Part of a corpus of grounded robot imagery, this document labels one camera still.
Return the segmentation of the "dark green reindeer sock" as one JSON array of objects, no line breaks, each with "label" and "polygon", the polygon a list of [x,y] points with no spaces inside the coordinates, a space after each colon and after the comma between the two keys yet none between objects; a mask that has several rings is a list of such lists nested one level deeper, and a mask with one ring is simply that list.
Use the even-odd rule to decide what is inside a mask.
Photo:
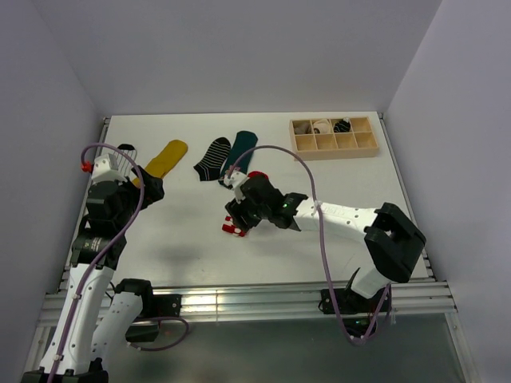
[{"label": "dark green reindeer sock", "polygon": [[[218,183],[221,186],[225,186],[224,177],[227,172],[232,168],[238,158],[249,149],[254,148],[257,145],[258,136],[249,131],[239,131],[236,134],[236,139],[234,144],[232,145],[231,151],[228,154],[226,161],[224,162],[224,166],[220,172],[220,178],[218,179]],[[247,154],[236,166],[235,171],[242,172],[244,174],[248,173],[248,166],[252,160],[252,154]]]}]

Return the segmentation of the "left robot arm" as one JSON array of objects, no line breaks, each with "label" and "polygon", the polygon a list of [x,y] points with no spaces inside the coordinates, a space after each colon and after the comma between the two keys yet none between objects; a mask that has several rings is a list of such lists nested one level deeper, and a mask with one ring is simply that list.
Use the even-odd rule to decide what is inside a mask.
[{"label": "left robot arm", "polygon": [[138,213],[163,199],[163,181],[144,174],[89,187],[77,237],[72,245],[69,287],[53,339],[37,370],[24,382],[107,382],[108,352],[122,341],[135,318],[156,308],[151,283],[125,279],[115,289],[104,324],[101,304],[126,245],[125,232]]}]

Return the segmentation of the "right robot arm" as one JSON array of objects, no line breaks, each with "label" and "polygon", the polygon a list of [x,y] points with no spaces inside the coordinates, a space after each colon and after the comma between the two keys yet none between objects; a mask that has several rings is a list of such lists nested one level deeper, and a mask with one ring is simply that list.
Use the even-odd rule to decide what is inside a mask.
[{"label": "right robot arm", "polygon": [[225,183],[235,195],[225,208],[241,231],[266,220],[280,229],[323,231],[365,245],[371,264],[356,269],[345,293],[352,310],[365,310],[389,283],[409,282],[426,245],[424,234],[393,203],[380,208],[322,203],[300,193],[284,195],[265,176],[241,172]]}]

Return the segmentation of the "black white striped ankle sock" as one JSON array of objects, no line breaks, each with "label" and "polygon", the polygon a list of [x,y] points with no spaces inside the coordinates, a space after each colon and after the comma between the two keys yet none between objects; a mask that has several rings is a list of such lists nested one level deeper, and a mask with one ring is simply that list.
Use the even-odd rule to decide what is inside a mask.
[{"label": "black white striped ankle sock", "polygon": [[193,166],[199,180],[202,182],[218,180],[230,151],[231,143],[226,137],[215,139],[209,145],[203,158]]}]

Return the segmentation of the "mustard yellow sock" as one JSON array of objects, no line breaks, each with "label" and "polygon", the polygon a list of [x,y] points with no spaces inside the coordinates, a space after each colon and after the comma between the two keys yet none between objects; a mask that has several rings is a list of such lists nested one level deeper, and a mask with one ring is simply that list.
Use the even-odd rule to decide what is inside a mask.
[{"label": "mustard yellow sock", "polygon": [[143,170],[153,178],[162,180],[188,152],[188,145],[182,140],[171,140],[152,158]]}]

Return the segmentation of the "beige rolled sock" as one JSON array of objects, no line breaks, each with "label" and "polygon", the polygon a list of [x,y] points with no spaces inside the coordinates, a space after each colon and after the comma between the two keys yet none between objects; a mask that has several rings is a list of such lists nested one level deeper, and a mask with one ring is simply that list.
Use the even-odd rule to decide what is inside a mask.
[{"label": "beige rolled sock", "polygon": [[308,121],[296,121],[293,125],[295,135],[306,135],[311,133],[311,124]]}]

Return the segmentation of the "cream rolled sock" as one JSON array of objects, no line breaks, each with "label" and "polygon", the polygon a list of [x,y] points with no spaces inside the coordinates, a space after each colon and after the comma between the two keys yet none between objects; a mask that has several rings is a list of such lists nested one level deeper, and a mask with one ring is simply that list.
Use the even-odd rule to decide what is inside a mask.
[{"label": "cream rolled sock", "polygon": [[314,120],[311,129],[316,135],[332,133],[331,122],[328,119]]}]

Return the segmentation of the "black rolled sock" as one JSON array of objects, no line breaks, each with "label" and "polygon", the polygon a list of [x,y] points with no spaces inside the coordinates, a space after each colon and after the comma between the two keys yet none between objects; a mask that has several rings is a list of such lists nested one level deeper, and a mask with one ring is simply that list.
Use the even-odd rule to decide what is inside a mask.
[{"label": "black rolled sock", "polygon": [[332,125],[334,133],[348,133],[351,131],[351,120],[347,117],[333,120]]}]

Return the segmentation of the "wooden compartment box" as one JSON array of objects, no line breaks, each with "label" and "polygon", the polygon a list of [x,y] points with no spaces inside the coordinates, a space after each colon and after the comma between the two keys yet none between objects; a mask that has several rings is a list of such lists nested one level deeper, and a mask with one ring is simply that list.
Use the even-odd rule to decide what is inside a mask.
[{"label": "wooden compartment box", "polygon": [[[351,120],[351,131],[334,133],[333,120],[343,118]],[[328,119],[332,133],[316,135],[295,135],[293,125],[296,121]],[[302,160],[344,160],[376,157],[379,153],[378,141],[368,116],[317,117],[290,120],[289,133],[293,152]]]}]

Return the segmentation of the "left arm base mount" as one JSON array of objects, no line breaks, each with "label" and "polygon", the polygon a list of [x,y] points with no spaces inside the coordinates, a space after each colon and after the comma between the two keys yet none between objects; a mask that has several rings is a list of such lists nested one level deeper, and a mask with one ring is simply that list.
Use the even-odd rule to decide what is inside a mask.
[{"label": "left arm base mount", "polygon": [[154,295],[149,308],[143,310],[127,330],[125,334],[126,341],[132,343],[154,342],[159,334],[161,322],[151,321],[151,318],[179,317],[181,300],[181,294]]}]

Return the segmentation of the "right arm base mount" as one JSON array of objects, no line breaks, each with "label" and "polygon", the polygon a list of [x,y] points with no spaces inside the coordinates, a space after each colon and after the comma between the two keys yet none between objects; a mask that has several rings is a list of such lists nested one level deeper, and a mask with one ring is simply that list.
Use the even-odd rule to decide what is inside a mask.
[{"label": "right arm base mount", "polygon": [[[365,335],[370,327],[370,322],[376,312],[378,304],[380,303],[384,290],[385,289],[382,288],[374,297],[367,299],[353,293],[350,290],[348,291],[347,288],[334,289],[339,313],[343,317],[343,324],[350,336],[360,338]],[[386,311],[386,320],[390,316],[392,308],[391,292],[391,289],[387,292],[379,311],[379,313],[382,313],[384,310]],[[328,289],[322,289],[320,291],[318,309],[325,315],[335,314],[333,302]],[[346,318],[346,315],[353,316],[357,314],[362,315],[362,317]]]}]

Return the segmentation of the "aluminium front rail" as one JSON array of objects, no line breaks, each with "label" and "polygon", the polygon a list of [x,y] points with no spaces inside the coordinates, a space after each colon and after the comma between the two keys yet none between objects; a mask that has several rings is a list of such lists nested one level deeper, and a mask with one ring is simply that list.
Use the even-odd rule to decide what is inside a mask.
[{"label": "aluminium front rail", "polygon": [[[225,288],[156,288],[154,295],[181,296],[180,316],[188,322],[235,322],[325,318],[319,311],[321,283],[235,286]],[[446,282],[392,286],[396,315],[452,314],[457,307]]]}]

